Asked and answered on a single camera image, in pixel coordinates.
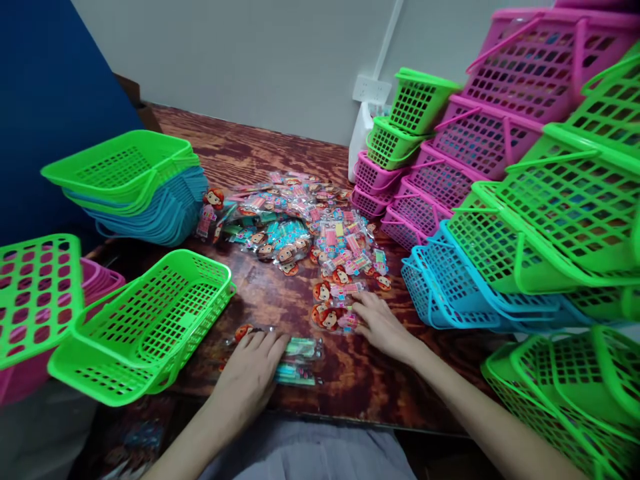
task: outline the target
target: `table surface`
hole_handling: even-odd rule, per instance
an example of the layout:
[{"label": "table surface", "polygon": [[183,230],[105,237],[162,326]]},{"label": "table surface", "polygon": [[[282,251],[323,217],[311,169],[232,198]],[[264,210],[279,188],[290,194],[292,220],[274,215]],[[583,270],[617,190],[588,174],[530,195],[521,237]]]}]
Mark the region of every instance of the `table surface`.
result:
[{"label": "table surface", "polygon": [[[347,186],[347,148],[272,131],[246,127],[168,107],[154,112],[168,135],[191,142],[212,186],[223,188],[267,181],[270,171],[302,171]],[[480,364],[500,336],[478,330],[436,330],[418,318],[400,276],[408,252],[384,233],[376,241],[387,252],[392,290],[378,291],[415,336],[464,378],[493,393]],[[286,277],[274,265],[259,262],[239,244],[206,245],[190,238],[183,248],[229,266],[237,293],[180,373],[172,391],[209,395],[219,374],[220,348],[246,323],[272,325],[295,337],[321,337],[325,356],[315,371],[323,384],[313,388],[280,386],[269,407],[297,415],[388,425],[448,435],[465,435],[435,392],[412,370],[372,348],[359,335],[322,332],[309,320],[311,286],[317,267],[301,262],[297,276]],[[95,254],[127,280],[136,278],[168,249],[134,240],[112,241]]]}]

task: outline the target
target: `gray pants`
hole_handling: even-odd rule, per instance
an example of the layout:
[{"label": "gray pants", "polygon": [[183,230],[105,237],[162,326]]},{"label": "gray pants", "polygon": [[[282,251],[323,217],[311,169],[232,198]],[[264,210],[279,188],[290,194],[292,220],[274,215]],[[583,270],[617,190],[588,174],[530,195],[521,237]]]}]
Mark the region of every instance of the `gray pants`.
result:
[{"label": "gray pants", "polygon": [[391,430],[263,415],[199,480],[415,480]]}]

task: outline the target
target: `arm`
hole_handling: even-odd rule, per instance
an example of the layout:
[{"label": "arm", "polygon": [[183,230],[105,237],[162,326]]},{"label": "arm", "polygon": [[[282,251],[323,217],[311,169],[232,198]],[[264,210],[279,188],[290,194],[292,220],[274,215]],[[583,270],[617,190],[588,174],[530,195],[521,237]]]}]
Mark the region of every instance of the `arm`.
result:
[{"label": "arm", "polygon": [[414,368],[506,479],[586,479],[558,450],[412,336],[384,300],[369,292],[357,299],[361,303],[354,303],[353,309],[366,322],[357,332]]},{"label": "arm", "polygon": [[195,480],[264,410],[273,376],[290,340],[275,332],[246,335],[213,393],[143,480]]}]

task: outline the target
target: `left hand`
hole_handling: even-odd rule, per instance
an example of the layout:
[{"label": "left hand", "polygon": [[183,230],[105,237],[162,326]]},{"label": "left hand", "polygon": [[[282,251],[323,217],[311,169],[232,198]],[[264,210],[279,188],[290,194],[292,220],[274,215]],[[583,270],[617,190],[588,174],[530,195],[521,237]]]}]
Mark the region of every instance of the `left hand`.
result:
[{"label": "left hand", "polygon": [[289,335],[276,332],[250,333],[240,340],[199,412],[219,445],[237,438],[267,406],[275,389],[275,370],[289,340]]}]

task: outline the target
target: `blue panel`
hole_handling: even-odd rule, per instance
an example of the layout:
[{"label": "blue panel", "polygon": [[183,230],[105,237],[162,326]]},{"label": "blue panel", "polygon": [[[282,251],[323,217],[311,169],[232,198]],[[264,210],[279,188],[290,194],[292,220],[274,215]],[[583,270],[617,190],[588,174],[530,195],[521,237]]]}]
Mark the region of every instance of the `blue panel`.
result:
[{"label": "blue panel", "polygon": [[3,0],[0,53],[0,245],[66,231],[86,252],[92,220],[40,168],[144,126],[70,0]]}]

